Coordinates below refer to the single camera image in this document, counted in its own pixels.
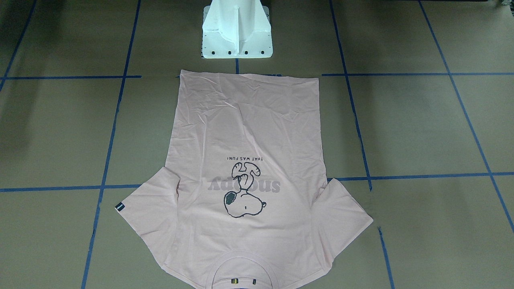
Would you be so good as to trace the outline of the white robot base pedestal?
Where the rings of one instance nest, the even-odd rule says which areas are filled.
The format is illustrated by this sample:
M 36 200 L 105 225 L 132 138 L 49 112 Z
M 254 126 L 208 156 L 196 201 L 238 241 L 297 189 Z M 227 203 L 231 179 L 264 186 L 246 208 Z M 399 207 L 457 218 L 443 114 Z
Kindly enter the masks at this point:
M 260 0 L 213 0 L 203 9 L 202 57 L 272 57 L 269 8 Z

